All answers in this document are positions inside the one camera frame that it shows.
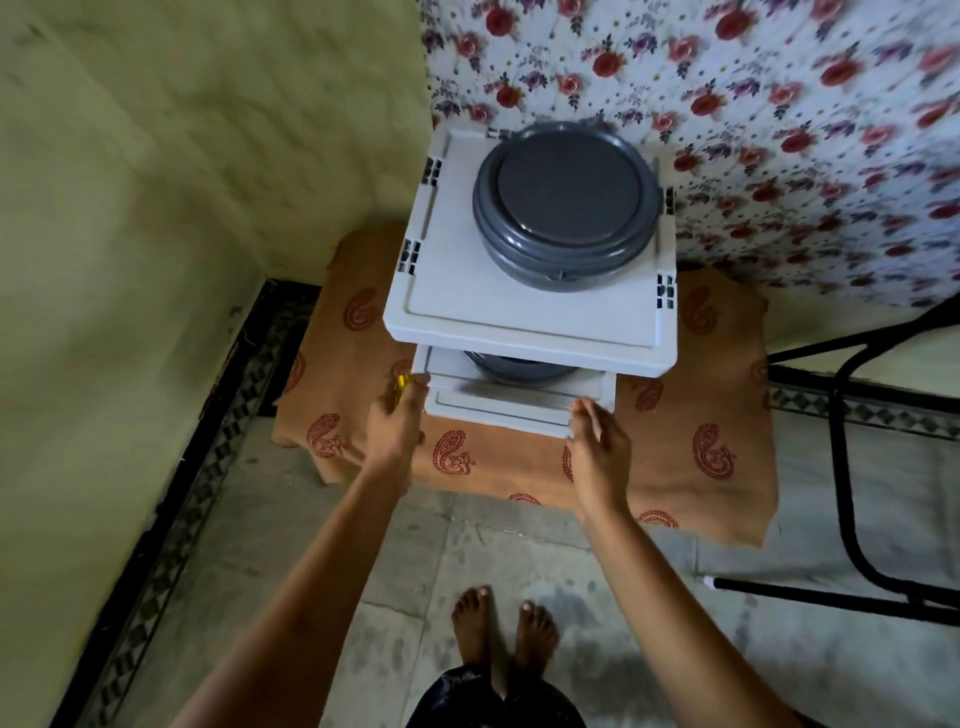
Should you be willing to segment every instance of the marble floor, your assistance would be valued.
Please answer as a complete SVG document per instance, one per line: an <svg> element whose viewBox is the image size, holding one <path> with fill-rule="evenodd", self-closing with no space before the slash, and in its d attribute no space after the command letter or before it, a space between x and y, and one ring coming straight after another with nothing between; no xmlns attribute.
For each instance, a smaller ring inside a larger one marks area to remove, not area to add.
<svg viewBox="0 0 960 728"><path fill-rule="evenodd" d="M794 707L827 725L960 726L960 629L716 592L692 574L876 594L844 556L827 425L774 413L780 511L762 550L654 527L724 632ZM115 720L165 726L275 592L341 496L309 457L251 424L243 449ZM960 443L848 428L858 527L882 569L956 586ZM547 678L590 726L672 725L660 691L572 516L525 503L412 489L357 609L323 728L398 728L457 664L449 625L464 588L493 587L504 644L522 599L562 631Z"/></svg>

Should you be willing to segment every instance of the gray round container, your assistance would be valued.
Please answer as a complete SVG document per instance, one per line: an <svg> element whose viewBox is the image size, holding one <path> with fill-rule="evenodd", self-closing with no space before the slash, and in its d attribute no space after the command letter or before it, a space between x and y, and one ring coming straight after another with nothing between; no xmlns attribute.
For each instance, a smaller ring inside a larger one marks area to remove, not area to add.
<svg viewBox="0 0 960 728"><path fill-rule="evenodd" d="M500 384L514 386L543 386L577 371L576 367L516 359L512 356L477 352L464 352L464 356L483 375Z"/></svg>
<svg viewBox="0 0 960 728"><path fill-rule="evenodd" d="M473 217L488 254L511 278L581 291L643 252L661 201L654 173L619 136L550 122L487 155L473 187Z"/></svg>

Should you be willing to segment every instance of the foot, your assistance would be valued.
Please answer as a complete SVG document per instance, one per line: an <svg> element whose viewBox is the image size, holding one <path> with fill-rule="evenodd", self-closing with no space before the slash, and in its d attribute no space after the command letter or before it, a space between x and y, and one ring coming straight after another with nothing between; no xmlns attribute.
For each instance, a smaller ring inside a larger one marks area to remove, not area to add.
<svg viewBox="0 0 960 728"><path fill-rule="evenodd" d="M557 625L550 613L532 601L523 602L516 624L516 677L542 677L559 641Z"/></svg>
<svg viewBox="0 0 960 728"><path fill-rule="evenodd" d="M450 618L464 665L489 665L490 589L467 589L453 606Z"/></svg>

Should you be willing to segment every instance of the person's right hand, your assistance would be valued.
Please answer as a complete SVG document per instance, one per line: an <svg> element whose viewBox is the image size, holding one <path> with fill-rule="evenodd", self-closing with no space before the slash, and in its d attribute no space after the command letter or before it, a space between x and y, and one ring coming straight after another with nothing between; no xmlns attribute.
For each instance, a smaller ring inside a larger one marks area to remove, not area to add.
<svg viewBox="0 0 960 728"><path fill-rule="evenodd" d="M576 400L570 409L573 484L583 518L605 511L629 513L630 438L613 415L590 399Z"/></svg>

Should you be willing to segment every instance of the person's left hand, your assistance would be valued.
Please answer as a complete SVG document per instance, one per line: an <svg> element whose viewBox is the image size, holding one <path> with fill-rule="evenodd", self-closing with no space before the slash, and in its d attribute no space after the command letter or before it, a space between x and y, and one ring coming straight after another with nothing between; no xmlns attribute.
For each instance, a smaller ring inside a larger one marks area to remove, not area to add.
<svg viewBox="0 0 960 728"><path fill-rule="evenodd" d="M393 382L370 405L367 415L367 458L363 469L379 475L396 475L402 491L410 487L414 449L423 442L420 418L426 401L428 375L414 375L399 400Z"/></svg>

